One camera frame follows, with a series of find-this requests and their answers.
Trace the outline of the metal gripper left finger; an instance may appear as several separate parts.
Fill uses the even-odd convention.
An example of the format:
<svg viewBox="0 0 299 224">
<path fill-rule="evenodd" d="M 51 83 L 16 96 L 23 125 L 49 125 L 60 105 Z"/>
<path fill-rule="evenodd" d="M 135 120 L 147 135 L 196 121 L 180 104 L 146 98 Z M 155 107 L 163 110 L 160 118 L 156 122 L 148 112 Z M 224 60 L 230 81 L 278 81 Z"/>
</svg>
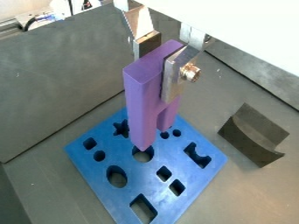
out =
<svg viewBox="0 0 299 224">
<path fill-rule="evenodd" d="M 146 6 L 123 12 L 123 18 L 132 39 L 135 60 L 144 57 L 162 44 L 162 33 L 155 30 L 150 10 Z"/>
</svg>

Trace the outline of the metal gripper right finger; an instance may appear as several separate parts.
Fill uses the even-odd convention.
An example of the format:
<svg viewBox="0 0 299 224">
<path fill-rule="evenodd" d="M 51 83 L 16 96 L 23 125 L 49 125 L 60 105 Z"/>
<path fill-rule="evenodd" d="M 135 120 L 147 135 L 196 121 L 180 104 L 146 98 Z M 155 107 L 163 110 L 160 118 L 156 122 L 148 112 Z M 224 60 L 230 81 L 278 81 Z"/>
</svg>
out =
<svg viewBox="0 0 299 224">
<path fill-rule="evenodd" d="M 194 83 L 202 74 L 196 60 L 215 38 L 206 32 L 182 23 L 180 40 L 186 43 L 166 59 L 163 64 L 163 86 L 160 97 L 166 103 L 183 93 L 183 83 Z"/>
</svg>

